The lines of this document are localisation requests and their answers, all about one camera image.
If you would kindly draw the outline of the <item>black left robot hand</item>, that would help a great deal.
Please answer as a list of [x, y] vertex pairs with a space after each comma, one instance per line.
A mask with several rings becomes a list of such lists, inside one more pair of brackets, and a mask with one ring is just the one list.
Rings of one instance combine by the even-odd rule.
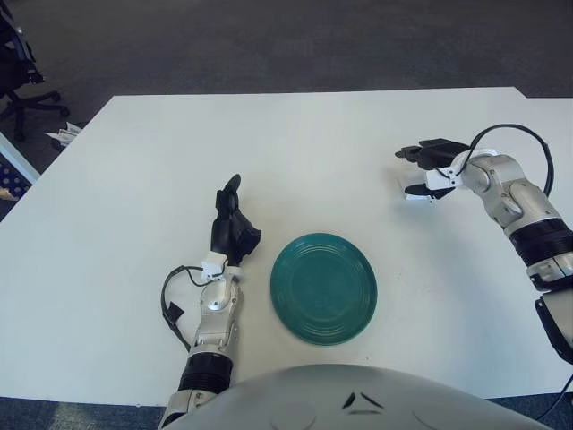
[[211, 228], [210, 250], [227, 257], [229, 266], [239, 266], [261, 241], [261, 231], [241, 212], [238, 188], [241, 176], [235, 174], [217, 191], [217, 217]]

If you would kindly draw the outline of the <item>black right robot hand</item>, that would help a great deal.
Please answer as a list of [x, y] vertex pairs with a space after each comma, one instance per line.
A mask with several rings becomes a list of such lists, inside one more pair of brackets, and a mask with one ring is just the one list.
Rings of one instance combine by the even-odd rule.
[[[464, 143], [438, 138], [403, 147], [395, 153], [395, 156], [416, 164], [424, 172], [436, 173], [450, 185], [449, 178], [453, 174], [449, 170], [454, 159], [469, 149], [470, 147]], [[439, 200], [454, 190], [454, 187], [432, 190], [427, 186], [425, 176], [419, 183], [403, 185], [402, 188], [407, 200]]]

